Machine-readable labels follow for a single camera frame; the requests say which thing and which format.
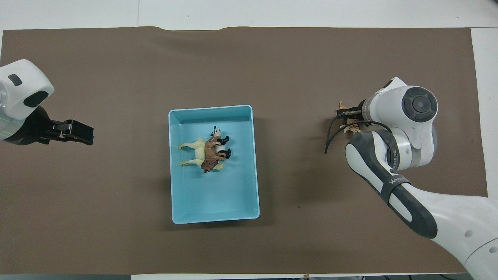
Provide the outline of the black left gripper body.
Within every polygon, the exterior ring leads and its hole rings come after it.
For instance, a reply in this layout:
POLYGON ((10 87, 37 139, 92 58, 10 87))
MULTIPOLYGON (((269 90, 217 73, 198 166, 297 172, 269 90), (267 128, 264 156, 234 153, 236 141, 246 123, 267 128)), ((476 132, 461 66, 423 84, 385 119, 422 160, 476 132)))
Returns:
POLYGON ((74 119, 64 122, 51 120, 52 129, 49 139, 59 142, 80 142, 84 145, 93 145, 94 128, 74 119))

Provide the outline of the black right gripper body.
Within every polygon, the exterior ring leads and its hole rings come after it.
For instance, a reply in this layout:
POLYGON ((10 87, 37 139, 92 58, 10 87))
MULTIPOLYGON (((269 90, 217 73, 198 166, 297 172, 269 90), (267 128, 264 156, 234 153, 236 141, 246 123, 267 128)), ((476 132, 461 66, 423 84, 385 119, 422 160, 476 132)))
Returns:
POLYGON ((336 119, 344 121, 344 124, 364 121, 362 113, 364 103, 365 100, 362 100, 357 106, 349 107, 345 106, 343 101, 340 101, 338 103, 338 110, 336 110, 336 119))

